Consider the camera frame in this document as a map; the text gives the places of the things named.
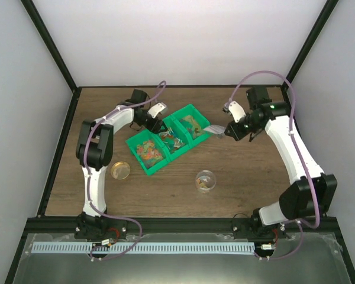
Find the white wall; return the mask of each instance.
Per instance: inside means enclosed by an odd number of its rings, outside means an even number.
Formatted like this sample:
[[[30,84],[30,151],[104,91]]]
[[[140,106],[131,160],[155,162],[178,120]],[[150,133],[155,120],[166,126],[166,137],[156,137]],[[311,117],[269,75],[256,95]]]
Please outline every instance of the white wall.
[[[70,98],[21,2],[0,1],[0,284],[36,214]]]
[[[355,0],[339,1],[293,82],[302,138],[338,188],[338,218],[355,266]]]
[[[235,84],[288,74],[325,0],[34,0],[76,84]],[[256,76],[250,83],[282,83]]]

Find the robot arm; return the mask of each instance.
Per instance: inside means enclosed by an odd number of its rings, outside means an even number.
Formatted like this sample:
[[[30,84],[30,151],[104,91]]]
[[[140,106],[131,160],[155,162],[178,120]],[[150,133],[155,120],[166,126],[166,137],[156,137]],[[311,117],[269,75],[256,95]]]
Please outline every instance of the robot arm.
[[[167,130],[164,122],[157,118],[158,114],[162,114],[167,110],[165,104],[155,104],[149,110],[143,109],[143,106],[126,108],[132,104],[144,102],[146,98],[147,94],[145,92],[134,90],[131,99],[121,102],[117,106],[118,111],[112,117],[108,119],[102,117],[97,120],[86,120],[83,122],[76,148],[76,157],[79,159],[84,173],[85,203],[83,212],[86,215],[92,217],[99,216],[99,214],[92,209],[88,201],[87,182],[89,175],[88,170],[83,163],[84,150],[92,127],[95,126],[98,121],[104,119],[94,133],[94,137],[98,138],[99,141],[98,143],[94,141],[89,143],[87,155],[87,162],[91,172],[89,189],[92,204],[100,212],[104,213],[107,210],[104,197],[105,172],[113,155],[113,135],[123,126],[132,122],[137,123],[139,126],[145,126],[152,133],[160,133]]]
[[[250,135],[250,141],[263,130],[274,142],[289,176],[290,187],[281,194],[274,204],[255,210],[259,225],[273,225],[314,215],[314,204],[310,187],[302,163],[293,145],[289,132],[289,108],[286,102],[272,102],[266,88],[256,87],[247,91],[252,113],[246,113],[235,101],[226,104],[224,111],[233,116],[225,130],[225,135],[241,140]],[[306,167],[315,186],[320,212],[326,213],[337,180],[334,175],[325,175],[321,167],[310,155],[293,124],[293,134],[298,148],[305,160]]]

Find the petri dish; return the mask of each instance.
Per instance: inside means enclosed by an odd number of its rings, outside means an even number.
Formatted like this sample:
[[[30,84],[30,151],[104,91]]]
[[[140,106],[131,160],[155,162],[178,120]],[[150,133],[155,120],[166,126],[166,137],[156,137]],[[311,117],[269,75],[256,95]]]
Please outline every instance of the petri dish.
[[[118,162],[111,169],[111,175],[115,179],[126,179],[129,174],[130,166],[127,162]]]
[[[196,188],[202,193],[211,191],[216,183],[215,175],[210,170],[202,170],[196,176]]]

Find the white cable tray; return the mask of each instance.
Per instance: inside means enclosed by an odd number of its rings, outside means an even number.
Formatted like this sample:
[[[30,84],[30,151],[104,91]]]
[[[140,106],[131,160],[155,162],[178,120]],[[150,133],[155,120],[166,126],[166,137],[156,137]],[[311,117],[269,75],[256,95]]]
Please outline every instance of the white cable tray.
[[[119,242],[93,253],[121,253],[133,243]],[[31,253],[89,253],[92,243],[35,241]],[[253,254],[254,243],[138,243],[128,254]]]

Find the wooden floor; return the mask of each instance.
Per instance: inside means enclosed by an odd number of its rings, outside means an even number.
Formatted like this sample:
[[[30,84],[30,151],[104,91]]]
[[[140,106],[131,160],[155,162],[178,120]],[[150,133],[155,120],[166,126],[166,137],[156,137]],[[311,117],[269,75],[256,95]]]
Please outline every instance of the wooden floor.
[[[150,96],[154,88],[143,88]],[[75,117],[64,148],[46,215],[78,215],[84,203],[82,168],[75,157],[80,125],[85,119],[99,118],[117,103],[131,96],[130,88],[86,88],[82,90]],[[222,112],[231,88],[167,88],[160,101],[168,114],[193,104],[212,124],[227,125],[231,117]],[[248,108],[245,89],[235,100]],[[274,101],[282,100],[280,89],[269,89]],[[137,133],[124,127],[114,136],[114,155],[108,169],[118,161],[131,166],[125,180],[115,180],[109,170],[105,179],[108,213],[137,217],[232,217],[250,214],[255,208],[271,204],[289,186],[283,161],[266,133],[252,143],[248,138],[211,137],[152,176],[146,176],[132,156],[125,140]],[[211,170],[216,187],[203,194],[196,190],[195,176]]]

